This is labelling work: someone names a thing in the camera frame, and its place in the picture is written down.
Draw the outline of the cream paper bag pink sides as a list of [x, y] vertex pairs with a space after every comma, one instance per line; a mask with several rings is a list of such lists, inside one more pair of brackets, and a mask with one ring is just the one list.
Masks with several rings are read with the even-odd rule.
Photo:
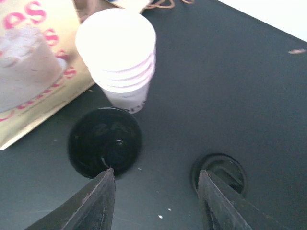
[[73, 0], [0, 3], [0, 148], [8, 148], [93, 85], [75, 36]]

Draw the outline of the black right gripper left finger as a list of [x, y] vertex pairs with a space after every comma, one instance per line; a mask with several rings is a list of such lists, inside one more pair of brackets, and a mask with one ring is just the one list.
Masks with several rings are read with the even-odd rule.
[[109, 230], [112, 227], [115, 194], [114, 170], [110, 168], [27, 229]]

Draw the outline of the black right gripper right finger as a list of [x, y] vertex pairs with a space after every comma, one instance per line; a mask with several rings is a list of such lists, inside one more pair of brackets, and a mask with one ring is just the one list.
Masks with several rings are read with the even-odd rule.
[[201, 170], [198, 197], [204, 230], [270, 230], [267, 217], [213, 172]]

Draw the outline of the black lid stack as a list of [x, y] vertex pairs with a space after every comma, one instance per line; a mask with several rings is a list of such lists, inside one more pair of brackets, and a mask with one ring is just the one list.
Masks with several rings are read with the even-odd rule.
[[143, 136], [137, 119], [125, 110], [102, 107], [85, 114], [68, 137], [68, 156], [73, 168], [93, 179], [112, 168], [120, 178], [135, 164]]

